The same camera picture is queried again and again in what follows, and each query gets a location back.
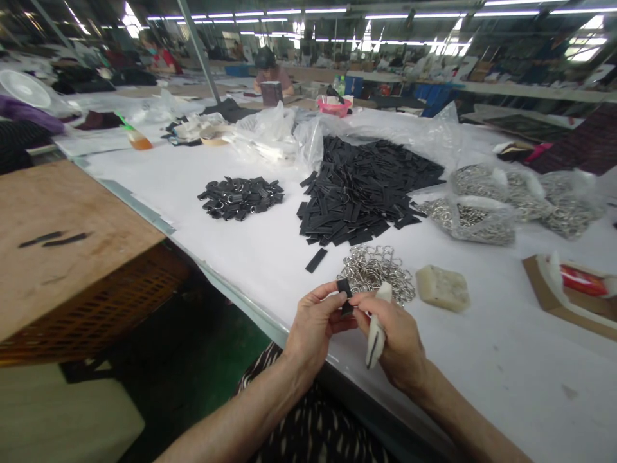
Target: patterned skirt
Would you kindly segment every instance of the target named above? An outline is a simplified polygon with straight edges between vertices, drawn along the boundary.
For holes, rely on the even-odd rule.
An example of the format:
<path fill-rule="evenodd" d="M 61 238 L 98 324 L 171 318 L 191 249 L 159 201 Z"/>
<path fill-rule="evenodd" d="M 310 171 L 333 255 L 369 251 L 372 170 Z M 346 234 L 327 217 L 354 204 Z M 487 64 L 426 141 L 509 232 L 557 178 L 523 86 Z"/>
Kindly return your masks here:
<path fill-rule="evenodd" d="M 243 391 L 282 353 L 274 343 L 246 370 L 236 389 Z M 370 432 L 315 381 L 250 462 L 394 462 Z"/>

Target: hand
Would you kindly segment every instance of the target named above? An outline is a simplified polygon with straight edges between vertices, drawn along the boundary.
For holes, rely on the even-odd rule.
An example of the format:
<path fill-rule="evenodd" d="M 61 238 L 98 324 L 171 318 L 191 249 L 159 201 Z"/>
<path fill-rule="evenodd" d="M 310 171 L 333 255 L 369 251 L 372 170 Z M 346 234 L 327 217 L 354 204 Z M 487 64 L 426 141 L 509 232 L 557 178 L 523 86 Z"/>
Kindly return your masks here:
<path fill-rule="evenodd" d="M 354 317 L 341 319 L 338 309 L 347 295 L 343 292 L 328 296 L 336 291 L 336 282 L 326 283 L 298 302 L 298 312 L 283 351 L 283 355 L 303 372 L 308 385 L 326 361 L 332 335 L 358 328 Z"/>
<path fill-rule="evenodd" d="M 376 299 L 375 293 L 358 293 L 349 303 L 356 307 L 353 316 L 365 336 L 371 323 L 366 312 L 377 315 L 384 326 L 386 344 L 379 363 L 388 381 L 407 394 L 421 391 L 428 380 L 428 360 L 414 318 L 401 306 Z"/>

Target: bar of soap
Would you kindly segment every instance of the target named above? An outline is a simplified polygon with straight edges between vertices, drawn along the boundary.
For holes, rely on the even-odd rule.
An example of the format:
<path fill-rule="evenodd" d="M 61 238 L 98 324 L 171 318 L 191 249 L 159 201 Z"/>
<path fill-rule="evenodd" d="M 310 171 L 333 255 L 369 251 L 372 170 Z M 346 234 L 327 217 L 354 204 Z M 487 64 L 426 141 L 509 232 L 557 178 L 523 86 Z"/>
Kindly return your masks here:
<path fill-rule="evenodd" d="M 467 281 L 458 272 L 428 265 L 416 272 L 420 299 L 427 304 L 460 312 L 469 307 Z"/>

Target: glue bottle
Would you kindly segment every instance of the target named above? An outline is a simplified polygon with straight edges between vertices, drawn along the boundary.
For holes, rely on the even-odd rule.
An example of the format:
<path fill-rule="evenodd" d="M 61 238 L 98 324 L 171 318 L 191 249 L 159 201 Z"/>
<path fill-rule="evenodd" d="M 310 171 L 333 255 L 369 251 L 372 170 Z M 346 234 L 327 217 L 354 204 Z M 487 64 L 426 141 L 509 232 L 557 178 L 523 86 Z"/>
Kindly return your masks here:
<path fill-rule="evenodd" d="M 122 123 L 124 124 L 122 127 L 127 131 L 127 135 L 129 137 L 129 143 L 136 150 L 147 150 L 154 148 L 148 140 L 141 132 L 139 132 L 135 127 L 129 125 L 127 121 L 122 117 L 119 113 L 116 115 L 120 118 Z"/>

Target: purple fabric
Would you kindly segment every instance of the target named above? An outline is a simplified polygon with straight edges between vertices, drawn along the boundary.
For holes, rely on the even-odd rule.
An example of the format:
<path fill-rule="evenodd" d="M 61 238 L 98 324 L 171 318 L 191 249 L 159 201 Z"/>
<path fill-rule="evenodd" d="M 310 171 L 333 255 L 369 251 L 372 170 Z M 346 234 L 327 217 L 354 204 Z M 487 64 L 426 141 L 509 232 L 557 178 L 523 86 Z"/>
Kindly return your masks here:
<path fill-rule="evenodd" d="M 0 116 L 15 121 L 29 120 L 39 124 L 54 135 L 64 132 L 62 121 L 10 96 L 0 95 Z"/>

